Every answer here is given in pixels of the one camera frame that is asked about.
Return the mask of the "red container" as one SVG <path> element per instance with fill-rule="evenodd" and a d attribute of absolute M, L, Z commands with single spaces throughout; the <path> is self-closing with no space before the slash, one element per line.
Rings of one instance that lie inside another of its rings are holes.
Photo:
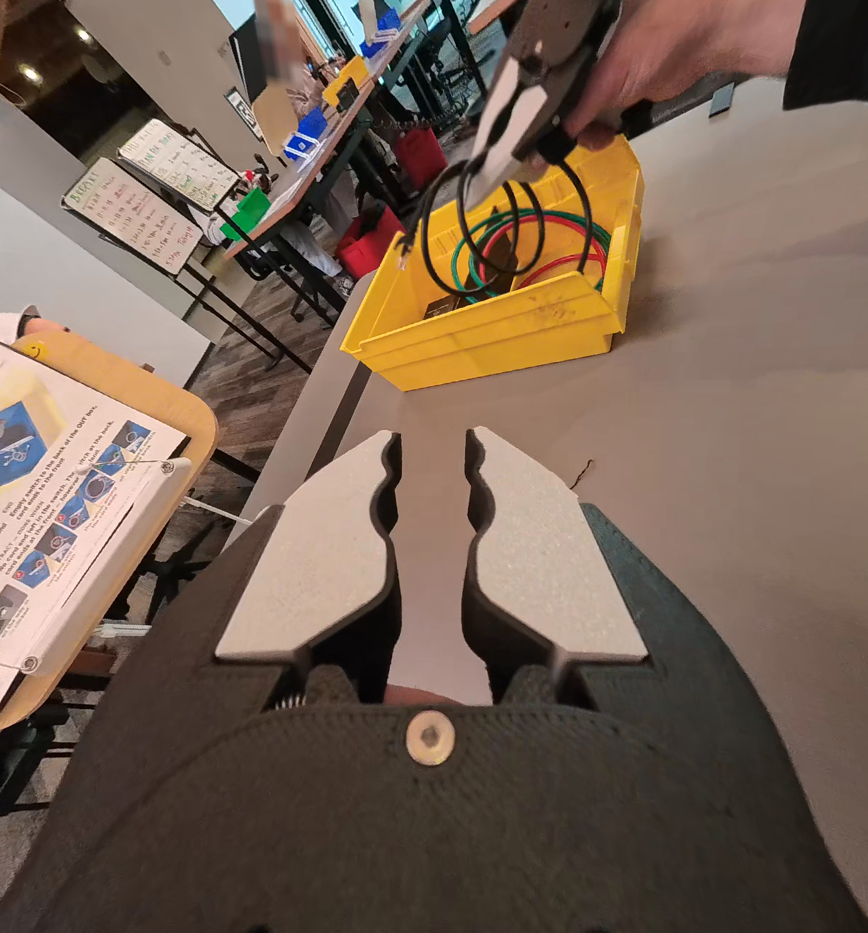
<path fill-rule="evenodd" d="M 393 239 L 405 232 L 385 203 L 374 203 L 356 217 L 335 247 L 335 260 L 359 280 L 376 271 Z"/>
<path fill-rule="evenodd" d="M 428 126 L 401 133 L 392 149 L 399 167 L 418 192 L 424 191 L 448 167 L 438 138 Z"/>

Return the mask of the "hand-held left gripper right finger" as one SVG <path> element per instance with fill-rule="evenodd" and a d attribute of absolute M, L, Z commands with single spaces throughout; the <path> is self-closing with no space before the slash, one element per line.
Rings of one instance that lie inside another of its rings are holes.
<path fill-rule="evenodd" d="M 645 664 L 650 651 L 575 492 L 485 426 L 466 432 L 465 476 L 463 636 L 492 701 L 527 667 L 560 697 L 580 666 Z"/>

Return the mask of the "printed instruction board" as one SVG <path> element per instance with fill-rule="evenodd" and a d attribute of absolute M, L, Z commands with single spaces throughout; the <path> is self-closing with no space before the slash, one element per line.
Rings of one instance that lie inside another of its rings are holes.
<path fill-rule="evenodd" d="M 43 677 L 8 665 L 134 503 L 137 464 L 189 458 L 185 496 L 217 443 L 206 403 L 78 335 L 0 344 L 0 729 L 42 706 L 78 657 Z"/>

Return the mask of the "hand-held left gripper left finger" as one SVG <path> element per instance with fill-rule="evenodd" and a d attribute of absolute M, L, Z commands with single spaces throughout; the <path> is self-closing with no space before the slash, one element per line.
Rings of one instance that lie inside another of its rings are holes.
<path fill-rule="evenodd" d="M 381 430 L 288 497 L 266 525 L 216 647 L 219 661 L 277 664 L 302 680 L 335 665 L 360 702 L 382 702 L 401 631 L 391 539 L 401 473 L 401 437 Z"/>

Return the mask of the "green plastic bin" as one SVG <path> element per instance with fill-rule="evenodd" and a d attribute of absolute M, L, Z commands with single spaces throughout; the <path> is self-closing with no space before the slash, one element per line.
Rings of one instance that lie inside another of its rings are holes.
<path fill-rule="evenodd" d="M 241 229 L 244 234 L 250 234 L 267 214 L 270 201 L 261 188 L 253 187 L 239 200 L 232 196 L 225 198 L 219 207 L 227 216 L 235 220 L 234 226 L 228 221 L 221 223 L 220 231 L 225 238 L 239 242 L 242 238 L 236 228 Z"/>

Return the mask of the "white round object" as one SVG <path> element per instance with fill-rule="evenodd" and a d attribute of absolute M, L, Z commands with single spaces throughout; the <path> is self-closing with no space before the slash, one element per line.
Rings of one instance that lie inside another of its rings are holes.
<path fill-rule="evenodd" d="M 24 336 L 40 333 L 47 329 L 47 323 L 34 305 L 17 312 L 0 312 L 0 344 L 11 345 Z"/>

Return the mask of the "handwritten whiteboard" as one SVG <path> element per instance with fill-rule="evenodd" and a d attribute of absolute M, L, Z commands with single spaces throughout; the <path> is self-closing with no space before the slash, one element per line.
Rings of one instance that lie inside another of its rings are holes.
<path fill-rule="evenodd" d="M 205 214 L 214 212 L 241 181 L 234 170 L 158 119 L 125 142 L 118 157 Z"/>
<path fill-rule="evenodd" d="M 113 160 L 100 157 L 62 206 L 169 278 L 185 268 L 201 229 Z"/>

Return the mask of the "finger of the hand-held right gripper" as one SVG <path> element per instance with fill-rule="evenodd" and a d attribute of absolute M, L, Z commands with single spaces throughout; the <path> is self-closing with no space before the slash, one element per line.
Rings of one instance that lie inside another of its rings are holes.
<path fill-rule="evenodd" d="M 493 77 L 470 155 L 472 201 L 484 201 L 519 166 L 511 155 L 510 123 L 520 90 L 520 64 L 514 57 L 505 57 Z"/>
<path fill-rule="evenodd" d="M 548 94 L 544 89 L 525 89 L 511 110 L 510 138 L 513 160 L 511 178 L 519 182 L 538 181 L 549 161 L 538 153 L 546 123 Z"/>

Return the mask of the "yellow plastic bin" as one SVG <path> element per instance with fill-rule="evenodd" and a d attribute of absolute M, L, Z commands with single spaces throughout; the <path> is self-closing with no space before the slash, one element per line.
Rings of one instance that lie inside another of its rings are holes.
<path fill-rule="evenodd" d="M 396 236 L 359 300 L 341 349 L 403 391 L 498 375 L 607 353 L 625 332 L 638 265 L 645 190 L 638 157 L 623 135 L 603 150 L 576 148 L 568 156 L 591 209 L 591 242 L 579 191 L 560 169 L 533 184 L 542 211 L 515 193 L 519 223 L 501 190 L 467 216 L 456 204 L 431 212 L 431 266 L 451 289 L 488 287 L 475 267 L 488 262 L 477 247 L 486 225 L 510 221 L 519 268 L 509 293 L 423 320 L 428 303 L 451 295 L 424 262 L 422 238 L 403 257 Z"/>

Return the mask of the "blue plastic bin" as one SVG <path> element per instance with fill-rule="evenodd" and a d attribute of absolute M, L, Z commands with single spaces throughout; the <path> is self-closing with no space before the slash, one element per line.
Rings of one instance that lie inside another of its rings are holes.
<path fill-rule="evenodd" d="M 394 9 L 388 8 L 381 16 L 377 17 L 373 39 L 371 41 L 364 40 L 360 43 L 359 48 L 362 56 L 371 59 L 383 51 L 397 38 L 401 26 L 399 14 Z"/>
<path fill-rule="evenodd" d="M 327 128 L 328 120 L 323 108 L 313 108 L 300 120 L 295 132 L 289 134 L 283 146 L 282 156 L 292 162 L 306 164 L 312 159 Z"/>

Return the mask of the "person's right hand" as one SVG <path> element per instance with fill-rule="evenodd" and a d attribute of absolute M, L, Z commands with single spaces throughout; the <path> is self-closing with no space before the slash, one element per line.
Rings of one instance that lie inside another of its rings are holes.
<path fill-rule="evenodd" d="M 604 148 L 616 116 L 663 102 L 712 73 L 784 77 L 803 1 L 626 2 L 580 99 L 564 119 L 581 146 Z"/>

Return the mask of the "tan cardboard panel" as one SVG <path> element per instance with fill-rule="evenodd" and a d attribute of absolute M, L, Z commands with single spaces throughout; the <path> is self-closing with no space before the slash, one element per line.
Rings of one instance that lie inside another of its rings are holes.
<path fill-rule="evenodd" d="M 270 79 L 251 104 L 263 140 L 274 155 L 283 150 L 288 138 L 295 134 L 299 126 L 299 118 L 288 90 L 286 83 Z"/>

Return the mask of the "small yellow bin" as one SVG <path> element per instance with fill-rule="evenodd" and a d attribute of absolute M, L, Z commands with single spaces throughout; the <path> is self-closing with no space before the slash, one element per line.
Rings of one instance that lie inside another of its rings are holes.
<path fill-rule="evenodd" d="M 356 100 L 361 89 L 370 81 L 367 60 L 357 55 L 349 60 L 339 74 L 325 87 L 323 99 L 328 107 L 338 113 L 349 110 Z"/>

